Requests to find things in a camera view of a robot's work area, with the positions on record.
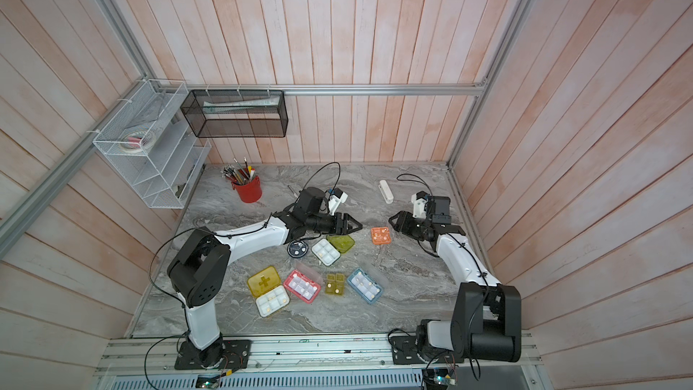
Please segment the orange small pillbox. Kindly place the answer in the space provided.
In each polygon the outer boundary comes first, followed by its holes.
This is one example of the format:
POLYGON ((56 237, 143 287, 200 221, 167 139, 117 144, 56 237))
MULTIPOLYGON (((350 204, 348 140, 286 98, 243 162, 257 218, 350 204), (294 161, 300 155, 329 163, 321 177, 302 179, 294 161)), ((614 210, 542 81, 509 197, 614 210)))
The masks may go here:
POLYGON ((371 240, 374 245, 388 245, 392 243, 392 236, 388 227, 373 227, 371 229, 371 240))

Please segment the blue pillbox clear lid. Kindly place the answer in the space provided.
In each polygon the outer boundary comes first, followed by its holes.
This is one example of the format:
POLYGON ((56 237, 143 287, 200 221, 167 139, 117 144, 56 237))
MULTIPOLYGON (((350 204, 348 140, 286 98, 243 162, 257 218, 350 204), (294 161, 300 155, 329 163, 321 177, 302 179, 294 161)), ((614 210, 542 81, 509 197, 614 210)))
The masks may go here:
POLYGON ((375 303, 383 294, 382 287, 361 268, 357 268, 346 281, 369 304, 375 303))

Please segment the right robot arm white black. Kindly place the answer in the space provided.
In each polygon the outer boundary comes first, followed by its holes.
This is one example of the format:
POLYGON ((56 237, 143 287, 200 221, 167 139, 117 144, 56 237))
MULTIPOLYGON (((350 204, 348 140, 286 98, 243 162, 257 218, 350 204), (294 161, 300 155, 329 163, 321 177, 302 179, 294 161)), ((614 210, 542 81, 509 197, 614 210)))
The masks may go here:
POLYGON ((456 359, 514 363, 522 353, 522 298, 482 265, 464 229, 451 223, 450 199, 413 195, 413 211, 389 218, 394 231, 431 246, 458 285, 452 318, 423 320, 416 330, 421 355, 435 350, 456 359))

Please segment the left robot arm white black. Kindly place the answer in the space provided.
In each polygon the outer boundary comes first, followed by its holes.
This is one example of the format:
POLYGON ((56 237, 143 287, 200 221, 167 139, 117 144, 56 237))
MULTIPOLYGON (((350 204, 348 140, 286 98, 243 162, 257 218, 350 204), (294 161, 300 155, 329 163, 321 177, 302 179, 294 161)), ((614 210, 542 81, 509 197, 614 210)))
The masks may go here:
POLYGON ((169 264, 167 274, 183 303, 187 341, 195 350, 202 352, 223 343, 214 301, 230 263, 268 247, 287 245, 309 231, 344 236, 363 228, 348 213, 323 209, 327 200, 324 191, 308 187, 294 203, 265 221, 229 231, 193 229, 169 264))

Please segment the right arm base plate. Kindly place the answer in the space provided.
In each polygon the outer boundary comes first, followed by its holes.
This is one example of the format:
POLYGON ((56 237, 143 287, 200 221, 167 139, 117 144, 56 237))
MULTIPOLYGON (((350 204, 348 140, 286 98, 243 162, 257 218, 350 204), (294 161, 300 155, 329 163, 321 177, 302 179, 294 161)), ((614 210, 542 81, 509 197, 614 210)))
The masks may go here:
POLYGON ((392 360, 395 365, 426 365, 433 356, 432 351, 417 345, 415 336, 397 333, 390 335, 388 341, 391 345, 392 360))

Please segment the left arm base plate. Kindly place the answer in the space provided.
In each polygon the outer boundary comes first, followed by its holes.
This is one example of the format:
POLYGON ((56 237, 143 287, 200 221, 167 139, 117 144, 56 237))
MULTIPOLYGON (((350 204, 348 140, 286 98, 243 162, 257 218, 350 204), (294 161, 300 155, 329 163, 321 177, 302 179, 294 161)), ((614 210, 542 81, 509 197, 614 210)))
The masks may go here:
POLYGON ((199 350, 191 341, 180 346, 175 370, 246 368, 252 341, 250 339, 222 339, 214 341, 205 350, 199 350))

